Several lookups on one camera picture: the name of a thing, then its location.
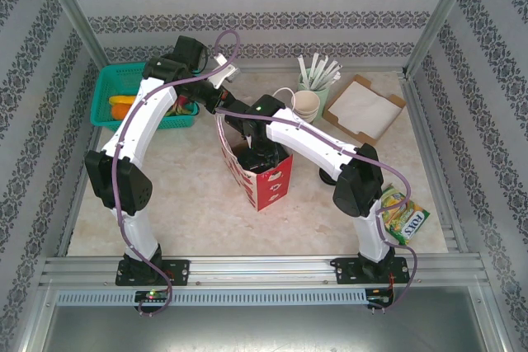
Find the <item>white paper cup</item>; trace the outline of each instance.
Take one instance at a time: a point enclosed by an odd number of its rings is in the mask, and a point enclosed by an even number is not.
[[[297,91],[295,93],[295,108],[294,112],[298,115],[312,115],[317,114],[321,100],[312,91]]]
[[[317,111],[312,113],[311,115],[297,115],[300,119],[303,121],[306,121],[307,123],[311,123],[315,120],[315,117],[317,117]]]

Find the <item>cardboard tray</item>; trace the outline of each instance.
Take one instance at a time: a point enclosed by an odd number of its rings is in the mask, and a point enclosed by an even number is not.
[[[339,97],[343,94],[343,92],[345,92],[345,90],[353,83],[353,82],[358,82],[360,83],[363,87],[366,87],[368,88],[369,90],[371,90],[374,94],[378,95],[378,96],[382,96],[380,95],[378,92],[374,91],[370,86],[372,85],[372,82],[370,80],[367,80],[366,78],[360,76],[359,74],[355,75],[354,78],[352,80],[350,80],[350,82],[348,84],[346,84],[333,98],[331,101],[329,101],[325,106],[324,106],[324,112],[323,112],[323,118],[328,121],[330,124],[332,125],[335,125],[336,127],[338,127],[341,131],[343,131],[345,134],[348,134],[350,136],[352,136],[355,140],[357,140],[358,142],[360,143],[368,143],[369,145],[371,146],[375,146],[377,143],[378,143],[378,140],[381,139],[381,137],[384,135],[384,133],[387,131],[387,129],[389,129],[390,125],[392,125],[392,123],[390,123],[387,128],[385,129],[385,131],[383,131],[383,133],[380,135],[379,139],[374,139],[374,138],[371,138],[371,136],[363,133],[363,132],[360,132],[358,134],[355,134],[353,133],[352,131],[350,131],[349,129],[343,127],[342,125],[339,124],[339,119],[337,118],[336,115],[334,115],[333,113],[331,113],[328,109],[330,109],[330,107],[332,107],[332,105],[334,104],[335,101],[337,101],[337,99],[339,99]],[[405,105],[407,104],[407,102],[405,102],[402,98],[400,98],[399,96],[397,95],[394,95],[392,94],[391,96],[389,96],[388,98],[385,98],[387,101],[389,102],[392,102],[394,105],[396,105],[397,107],[399,107],[400,109],[403,109],[405,107]]]

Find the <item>orange object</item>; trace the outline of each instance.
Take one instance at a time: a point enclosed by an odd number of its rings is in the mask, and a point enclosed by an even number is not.
[[[124,103],[116,103],[115,105],[113,105],[111,113],[114,120],[124,120],[126,114],[130,110],[130,107],[130,105],[126,105]]]

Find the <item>cup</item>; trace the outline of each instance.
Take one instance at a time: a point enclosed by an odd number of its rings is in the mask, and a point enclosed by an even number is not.
[[[312,91],[297,91],[295,93],[294,113],[308,123],[315,120],[320,105],[321,101],[319,100],[319,97]]]
[[[306,69],[306,73],[307,74],[309,74],[309,71],[310,71],[310,68]],[[307,86],[304,83],[304,79],[303,79],[303,75],[302,74],[299,75],[299,84],[297,85],[297,89],[298,89],[298,92],[308,91],[308,88],[307,88]],[[316,114],[316,118],[320,118],[321,115],[323,114],[323,108],[324,108],[324,106],[327,103],[328,93],[330,92],[330,85],[328,85],[328,87],[325,88],[324,90],[311,91],[311,92],[313,92],[319,98],[319,102],[320,103],[319,103],[318,112]]]

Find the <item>green cup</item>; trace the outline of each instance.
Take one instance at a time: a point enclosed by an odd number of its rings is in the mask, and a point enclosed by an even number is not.
[[[310,73],[310,68],[306,69],[306,75],[308,76]],[[302,73],[299,75],[299,84],[297,85],[297,91],[306,91],[308,88],[304,85],[303,81],[303,75]],[[315,116],[316,120],[319,120],[321,116],[323,115],[324,106],[327,103],[328,99],[328,93],[330,91],[330,86],[325,88],[321,91],[313,91],[315,95],[319,97],[319,100],[321,101],[321,105],[319,105],[319,110],[317,111],[317,115]]]

